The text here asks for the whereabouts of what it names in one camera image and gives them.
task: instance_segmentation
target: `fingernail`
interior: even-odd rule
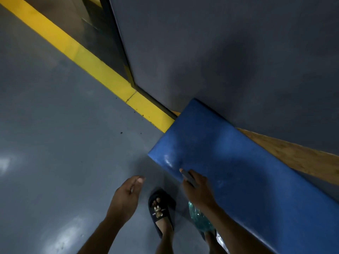
[[[145,181],[145,179],[142,178],[142,177],[139,177],[137,181],[138,181],[139,183],[143,183],[143,182]]]

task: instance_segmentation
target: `hand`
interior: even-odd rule
[[[198,188],[194,188],[186,179],[184,179],[182,187],[184,188],[189,201],[203,212],[207,207],[216,204],[213,193],[208,186],[207,177],[200,175],[192,169],[189,170],[189,173],[199,186]]]
[[[137,209],[139,194],[144,181],[143,176],[135,175],[117,188],[108,208],[106,219],[113,219],[123,226]]]

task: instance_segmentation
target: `blue vinyl cushion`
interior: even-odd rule
[[[280,254],[339,253],[339,205],[197,100],[148,154],[182,181],[207,176],[217,203]]]

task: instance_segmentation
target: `marker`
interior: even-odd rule
[[[180,173],[182,174],[182,176],[184,177],[184,179],[187,180],[187,182],[189,182],[194,188],[198,188],[198,184],[197,182],[195,181],[195,179],[190,175],[189,172],[187,172],[186,170],[184,169],[179,169]]]

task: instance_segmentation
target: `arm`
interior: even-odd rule
[[[224,210],[217,205],[208,187],[206,177],[193,170],[189,172],[199,186],[198,188],[194,188],[184,180],[182,183],[184,191],[189,201],[200,209],[217,229],[230,254],[271,253],[258,239],[232,220]]]
[[[137,209],[143,182],[143,177],[132,176],[115,191],[105,219],[82,246],[78,254],[108,253],[119,230]]]

